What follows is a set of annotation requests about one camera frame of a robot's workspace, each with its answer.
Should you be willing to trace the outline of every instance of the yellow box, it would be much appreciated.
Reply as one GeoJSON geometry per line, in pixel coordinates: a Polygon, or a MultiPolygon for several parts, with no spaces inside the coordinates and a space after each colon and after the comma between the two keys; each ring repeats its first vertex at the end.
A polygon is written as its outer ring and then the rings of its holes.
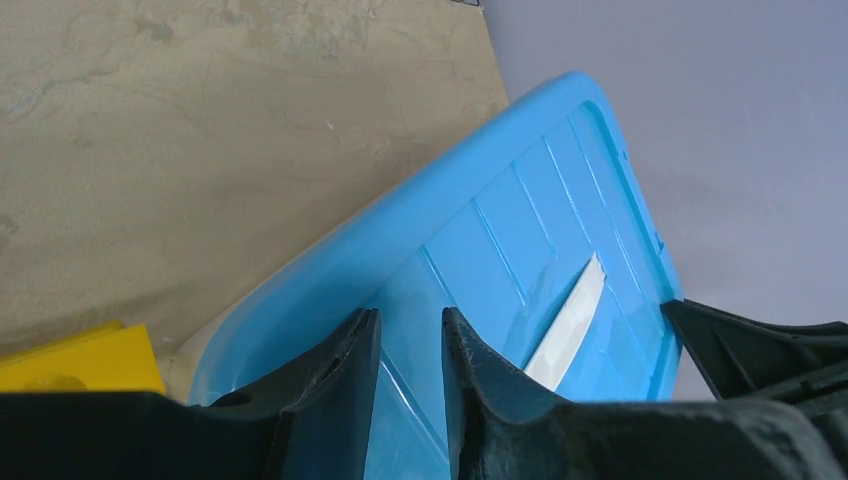
{"type": "Polygon", "coordinates": [[[119,321],[0,359],[0,391],[154,391],[164,394],[144,325],[119,321]]]}

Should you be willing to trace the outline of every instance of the white object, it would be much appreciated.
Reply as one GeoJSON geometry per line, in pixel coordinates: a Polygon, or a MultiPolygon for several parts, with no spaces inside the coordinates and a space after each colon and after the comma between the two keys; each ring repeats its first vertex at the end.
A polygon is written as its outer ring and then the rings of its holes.
{"type": "Polygon", "coordinates": [[[577,355],[577,349],[583,343],[598,309],[605,280],[601,262],[597,254],[593,254],[524,369],[524,373],[548,390],[556,390],[577,355]]]}

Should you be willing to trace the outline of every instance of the blue plastic tray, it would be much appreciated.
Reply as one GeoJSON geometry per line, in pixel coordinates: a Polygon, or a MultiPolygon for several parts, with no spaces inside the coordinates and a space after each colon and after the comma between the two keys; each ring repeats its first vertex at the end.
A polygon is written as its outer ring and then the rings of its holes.
{"type": "Polygon", "coordinates": [[[681,292],[601,90],[537,88],[285,267],[209,341],[190,401],[209,404],[379,308],[383,352],[366,478],[449,478],[441,310],[457,305],[524,368],[593,253],[607,274],[557,392],[665,400],[680,348],[659,304],[681,292]],[[308,322],[290,319],[308,319],[308,322]]]}

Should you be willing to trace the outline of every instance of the yellow block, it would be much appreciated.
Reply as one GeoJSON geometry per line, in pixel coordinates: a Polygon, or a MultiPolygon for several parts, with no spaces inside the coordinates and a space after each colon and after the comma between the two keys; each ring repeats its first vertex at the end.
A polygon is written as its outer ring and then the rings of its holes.
{"type": "Polygon", "coordinates": [[[144,325],[109,322],[0,359],[0,391],[154,391],[164,394],[144,325]]]}

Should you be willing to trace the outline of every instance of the gray background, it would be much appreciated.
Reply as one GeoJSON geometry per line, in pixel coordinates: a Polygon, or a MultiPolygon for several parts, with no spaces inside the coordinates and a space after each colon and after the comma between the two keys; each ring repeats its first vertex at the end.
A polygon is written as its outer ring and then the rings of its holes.
{"type": "MultiPolygon", "coordinates": [[[[687,297],[846,318],[848,1],[487,0],[507,93],[604,88],[687,297]]],[[[684,358],[675,398],[712,398],[684,358]]]]}

